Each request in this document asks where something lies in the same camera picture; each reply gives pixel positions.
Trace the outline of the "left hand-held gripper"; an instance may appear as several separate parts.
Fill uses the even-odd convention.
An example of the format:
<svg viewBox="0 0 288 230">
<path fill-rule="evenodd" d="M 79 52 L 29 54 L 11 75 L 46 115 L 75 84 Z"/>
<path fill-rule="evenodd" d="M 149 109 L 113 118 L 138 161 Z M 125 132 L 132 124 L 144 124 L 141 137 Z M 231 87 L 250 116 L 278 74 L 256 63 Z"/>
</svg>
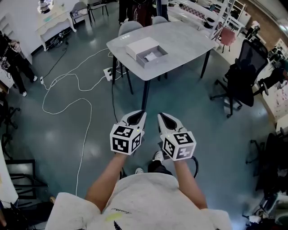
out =
<svg viewBox="0 0 288 230">
<path fill-rule="evenodd" d="M 141 145 L 147 113 L 144 110 L 130 112 L 123 116 L 124 123 L 114 124 L 110 132 L 111 151 L 132 155 Z"/>
</svg>

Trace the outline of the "white box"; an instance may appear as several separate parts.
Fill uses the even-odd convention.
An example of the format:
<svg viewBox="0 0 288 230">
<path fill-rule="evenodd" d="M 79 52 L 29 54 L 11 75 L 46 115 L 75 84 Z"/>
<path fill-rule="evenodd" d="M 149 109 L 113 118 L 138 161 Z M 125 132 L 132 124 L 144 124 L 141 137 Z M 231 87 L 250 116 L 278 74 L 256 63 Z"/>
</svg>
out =
<svg viewBox="0 0 288 230">
<path fill-rule="evenodd" d="M 153 52 L 157 56 L 157 59 L 148 62 L 144 57 L 151 52 Z M 151 37 L 146 37 L 128 44 L 126 46 L 126 53 L 131 56 L 144 69 L 151 68 L 159 63 L 164 62 L 166 57 L 168 56 L 168 52 L 165 51 L 160 46 L 160 44 Z"/>
</svg>

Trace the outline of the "person's right forearm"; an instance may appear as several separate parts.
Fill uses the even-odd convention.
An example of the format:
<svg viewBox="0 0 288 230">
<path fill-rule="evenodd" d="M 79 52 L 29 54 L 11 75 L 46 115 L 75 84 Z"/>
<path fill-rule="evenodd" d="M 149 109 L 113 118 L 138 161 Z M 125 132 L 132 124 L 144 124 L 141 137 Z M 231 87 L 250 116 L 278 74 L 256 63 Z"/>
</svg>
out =
<svg viewBox="0 0 288 230">
<path fill-rule="evenodd" d="M 184 160 L 174 161 L 179 190 L 199 209 L 206 209 L 207 202 Z"/>
</svg>

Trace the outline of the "person's left forearm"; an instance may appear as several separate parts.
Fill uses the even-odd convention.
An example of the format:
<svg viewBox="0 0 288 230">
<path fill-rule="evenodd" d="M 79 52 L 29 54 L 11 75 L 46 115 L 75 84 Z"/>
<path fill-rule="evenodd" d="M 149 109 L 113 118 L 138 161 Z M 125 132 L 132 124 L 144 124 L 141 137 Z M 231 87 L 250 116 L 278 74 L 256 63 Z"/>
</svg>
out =
<svg viewBox="0 0 288 230">
<path fill-rule="evenodd" d="M 102 212 L 115 188 L 128 155 L 116 153 L 99 178 L 88 189 L 85 200 L 95 204 Z"/>
</svg>

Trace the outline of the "person's black trousers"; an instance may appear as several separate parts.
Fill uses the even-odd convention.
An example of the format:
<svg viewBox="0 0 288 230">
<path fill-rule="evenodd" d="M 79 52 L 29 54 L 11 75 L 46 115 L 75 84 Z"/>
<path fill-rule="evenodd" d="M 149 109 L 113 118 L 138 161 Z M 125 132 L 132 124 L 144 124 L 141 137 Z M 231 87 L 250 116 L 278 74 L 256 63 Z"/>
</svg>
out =
<svg viewBox="0 0 288 230">
<path fill-rule="evenodd" d="M 160 160 L 151 161 L 148 165 L 148 173 L 163 173 L 172 175 L 170 171 L 166 169 Z"/>
</svg>

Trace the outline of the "white power strip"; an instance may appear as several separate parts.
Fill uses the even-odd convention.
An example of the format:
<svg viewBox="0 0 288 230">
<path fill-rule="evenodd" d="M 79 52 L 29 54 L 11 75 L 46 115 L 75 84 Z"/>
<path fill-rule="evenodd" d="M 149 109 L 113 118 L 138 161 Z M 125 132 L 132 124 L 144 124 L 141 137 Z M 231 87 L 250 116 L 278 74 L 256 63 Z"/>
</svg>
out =
<svg viewBox="0 0 288 230">
<path fill-rule="evenodd" d="M 105 75 L 108 82 L 113 79 L 113 68 L 112 67 L 103 69 L 103 72 L 104 72 L 104 75 Z"/>
</svg>

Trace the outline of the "person's light grey shirt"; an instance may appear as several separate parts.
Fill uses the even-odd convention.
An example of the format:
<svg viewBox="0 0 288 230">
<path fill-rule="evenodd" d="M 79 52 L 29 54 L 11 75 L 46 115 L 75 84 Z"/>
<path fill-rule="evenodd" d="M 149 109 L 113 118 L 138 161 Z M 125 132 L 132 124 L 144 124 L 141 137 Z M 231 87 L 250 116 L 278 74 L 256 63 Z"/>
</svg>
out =
<svg viewBox="0 0 288 230">
<path fill-rule="evenodd" d="M 141 173 L 118 181 L 103 211 L 59 193 L 45 230 L 232 230 L 232 224 L 225 211 L 198 209 L 175 177 Z"/>
</svg>

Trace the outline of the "black mesh office chair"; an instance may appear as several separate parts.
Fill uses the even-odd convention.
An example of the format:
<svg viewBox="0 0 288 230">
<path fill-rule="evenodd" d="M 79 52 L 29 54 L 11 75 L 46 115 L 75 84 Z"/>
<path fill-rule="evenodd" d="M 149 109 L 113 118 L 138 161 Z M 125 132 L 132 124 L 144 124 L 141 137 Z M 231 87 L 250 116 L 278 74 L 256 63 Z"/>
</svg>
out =
<svg viewBox="0 0 288 230">
<path fill-rule="evenodd" d="M 214 85 L 220 85 L 225 93 L 211 96 L 210 100 L 225 97 L 229 99 L 230 113 L 226 116 L 227 118 L 233 115 L 234 102 L 238 103 L 238 110 L 242 108 L 243 104 L 252 107 L 254 104 L 252 87 L 267 64 L 268 50 L 264 44 L 257 39 L 244 40 L 239 57 L 235 59 L 235 63 L 225 74 L 227 85 L 220 80 L 214 82 Z"/>
</svg>

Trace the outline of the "grey dining chair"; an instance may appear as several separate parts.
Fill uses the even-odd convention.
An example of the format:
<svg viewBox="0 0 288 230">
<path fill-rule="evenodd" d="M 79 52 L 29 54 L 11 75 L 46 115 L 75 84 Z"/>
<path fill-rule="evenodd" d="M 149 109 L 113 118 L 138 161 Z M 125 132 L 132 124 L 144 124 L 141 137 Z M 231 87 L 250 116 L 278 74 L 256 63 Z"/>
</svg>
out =
<svg viewBox="0 0 288 230">
<path fill-rule="evenodd" d="M 118 32 L 118 36 L 122 36 L 131 31 L 135 31 L 137 29 L 143 28 L 143 26 L 137 21 L 127 21 L 121 24 Z"/>
<path fill-rule="evenodd" d="M 168 20 L 166 20 L 162 16 L 155 16 L 152 18 L 152 24 L 153 25 L 160 24 L 160 23 L 166 23 L 166 22 L 168 22 Z"/>
</svg>

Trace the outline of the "pink chair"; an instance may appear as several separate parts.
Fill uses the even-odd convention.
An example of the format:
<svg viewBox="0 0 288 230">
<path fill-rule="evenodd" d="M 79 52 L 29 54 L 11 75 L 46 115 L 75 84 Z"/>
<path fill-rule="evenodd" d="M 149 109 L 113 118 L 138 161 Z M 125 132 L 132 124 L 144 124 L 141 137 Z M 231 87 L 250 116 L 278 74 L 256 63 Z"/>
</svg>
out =
<svg viewBox="0 0 288 230">
<path fill-rule="evenodd" d="M 225 46 L 227 46 L 229 48 L 229 51 L 230 51 L 230 46 L 231 46 L 231 44 L 234 43 L 234 41 L 236 39 L 235 33 L 233 31 L 231 31 L 229 28 L 223 27 L 223 29 L 220 33 L 220 36 L 221 36 L 220 43 L 223 45 L 222 53 L 224 53 Z"/>
</svg>

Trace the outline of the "white long table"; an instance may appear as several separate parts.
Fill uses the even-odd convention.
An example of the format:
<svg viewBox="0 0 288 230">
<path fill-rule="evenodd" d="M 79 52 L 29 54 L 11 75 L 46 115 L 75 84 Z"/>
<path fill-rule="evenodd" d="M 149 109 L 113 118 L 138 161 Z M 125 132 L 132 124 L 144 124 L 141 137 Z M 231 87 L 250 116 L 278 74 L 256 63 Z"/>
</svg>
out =
<svg viewBox="0 0 288 230">
<path fill-rule="evenodd" d="M 211 11 L 210 8 L 190 0 L 169 0 L 167 9 L 171 21 L 182 21 L 199 31 L 216 29 L 223 16 L 222 11 Z"/>
</svg>

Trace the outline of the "white metal rack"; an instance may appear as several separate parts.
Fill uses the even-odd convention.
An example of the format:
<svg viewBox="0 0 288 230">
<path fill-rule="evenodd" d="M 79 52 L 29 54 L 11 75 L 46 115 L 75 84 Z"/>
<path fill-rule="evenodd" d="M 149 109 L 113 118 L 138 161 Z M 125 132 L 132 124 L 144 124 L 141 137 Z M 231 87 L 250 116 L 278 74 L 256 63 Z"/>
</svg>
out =
<svg viewBox="0 0 288 230">
<path fill-rule="evenodd" d="M 221 18 L 218 21 L 212 40 L 220 36 L 223 27 L 230 28 L 238 36 L 245 25 L 240 22 L 240 16 L 246 9 L 246 4 L 240 0 L 211 0 L 215 6 L 213 11 Z"/>
</svg>

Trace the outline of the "white vanity desk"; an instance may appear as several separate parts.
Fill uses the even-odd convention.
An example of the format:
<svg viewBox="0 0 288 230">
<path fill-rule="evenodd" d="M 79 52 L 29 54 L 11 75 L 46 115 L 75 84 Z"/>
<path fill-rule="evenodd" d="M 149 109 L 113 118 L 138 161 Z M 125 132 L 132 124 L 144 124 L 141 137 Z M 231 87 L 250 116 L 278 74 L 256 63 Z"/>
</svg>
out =
<svg viewBox="0 0 288 230">
<path fill-rule="evenodd" d="M 70 28 L 76 32 L 77 30 L 74 28 L 74 24 L 72 21 L 72 18 L 68 11 L 65 11 L 63 9 L 53 9 L 51 10 L 47 16 L 43 15 L 44 18 L 40 20 L 38 23 L 36 33 L 39 36 L 42 46 L 44 48 L 44 51 L 47 51 L 45 40 L 42 38 L 42 36 L 51 28 L 54 28 L 59 23 L 62 23 L 64 21 L 69 21 Z"/>
</svg>

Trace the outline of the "oval mirror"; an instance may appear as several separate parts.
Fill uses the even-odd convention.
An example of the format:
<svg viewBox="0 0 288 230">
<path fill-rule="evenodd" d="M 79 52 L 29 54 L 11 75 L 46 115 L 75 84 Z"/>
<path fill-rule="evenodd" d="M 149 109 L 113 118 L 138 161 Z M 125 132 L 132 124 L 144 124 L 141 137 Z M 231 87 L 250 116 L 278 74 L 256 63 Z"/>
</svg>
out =
<svg viewBox="0 0 288 230">
<path fill-rule="evenodd" d="M 54 6 L 54 0 L 39 0 L 37 10 L 41 14 L 46 14 L 51 11 Z"/>
</svg>

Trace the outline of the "black frame chair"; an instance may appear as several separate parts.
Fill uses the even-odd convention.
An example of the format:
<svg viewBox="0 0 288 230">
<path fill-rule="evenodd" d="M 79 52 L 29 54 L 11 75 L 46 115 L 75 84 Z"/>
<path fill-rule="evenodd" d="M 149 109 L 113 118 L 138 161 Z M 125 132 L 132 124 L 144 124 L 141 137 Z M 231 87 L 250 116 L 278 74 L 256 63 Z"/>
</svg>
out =
<svg viewBox="0 0 288 230">
<path fill-rule="evenodd" d="M 104 9 L 106 10 L 107 15 L 108 14 L 108 9 L 107 9 L 107 4 L 105 0 L 87 0 L 87 7 L 88 7 L 88 14 L 90 17 L 95 20 L 94 15 L 92 13 L 93 10 L 102 9 L 102 14 L 104 14 Z"/>
<path fill-rule="evenodd" d="M 91 15 L 90 15 L 90 4 L 84 3 L 83 1 L 77 2 L 73 9 L 70 11 L 70 17 L 72 19 L 73 25 L 76 24 L 76 19 L 81 18 L 85 15 L 88 15 L 90 25 L 92 25 Z"/>
</svg>

